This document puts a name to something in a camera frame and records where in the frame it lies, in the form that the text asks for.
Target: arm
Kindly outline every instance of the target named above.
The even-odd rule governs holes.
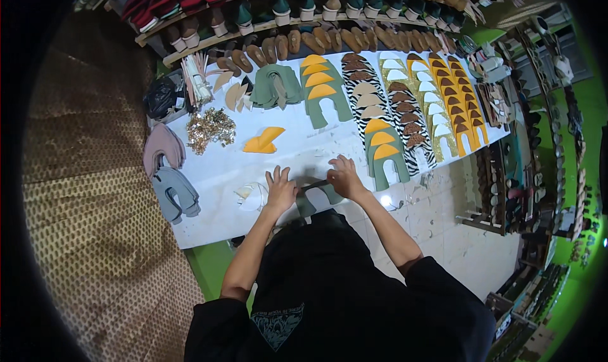
[[[295,202],[297,188],[295,182],[288,180],[289,167],[282,172],[280,167],[274,169],[274,178],[266,171],[268,183],[268,203],[262,209],[254,226],[247,233],[245,240],[238,248],[236,255],[224,274],[224,281],[219,297],[231,297],[242,302],[247,301],[251,287],[258,276],[262,254],[270,230],[278,218]]]
[[[334,186],[338,194],[353,200],[363,208],[376,228],[384,250],[405,277],[407,270],[417,260],[422,259],[420,247],[376,200],[371,191],[363,186],[352,159],[338,155],[337,159],[330,160],[330,164],[335,169],[327,172],[327,181]]]

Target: black t-shirt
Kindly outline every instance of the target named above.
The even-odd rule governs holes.
[[[496,327],[432,257],[410,267],[405,286],[374,267],[350,227],[273,240],[256,282],[251,318],[236,299],[194,307],[186,361],[482,361]]]

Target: brown patterned rug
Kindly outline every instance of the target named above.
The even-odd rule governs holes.
[[[44,58],[24,146],[27,228],[89,358],[183,360],[203,297],[142,166],[153,59],[112,15],[71,15]]]

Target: t-shirt print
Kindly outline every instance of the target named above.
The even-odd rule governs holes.
[[[257,312],[251,316],[251,320],[272,350],[276,352],[300,323],[303,311],[304,303],[292,309]]]

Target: person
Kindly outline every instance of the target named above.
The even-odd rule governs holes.
[[[496,321],[375,199],[343,155],[327,181],[369,216],[406,285],[378,270],[343,215],[282,229],[295,202],[289,167],[266,173],[269,195],[224,275],[220,298],[194,307],[186,361],[317,361],[386,355],[412,361],[485,360]],[[245,302],[254,282],[251,316]]]

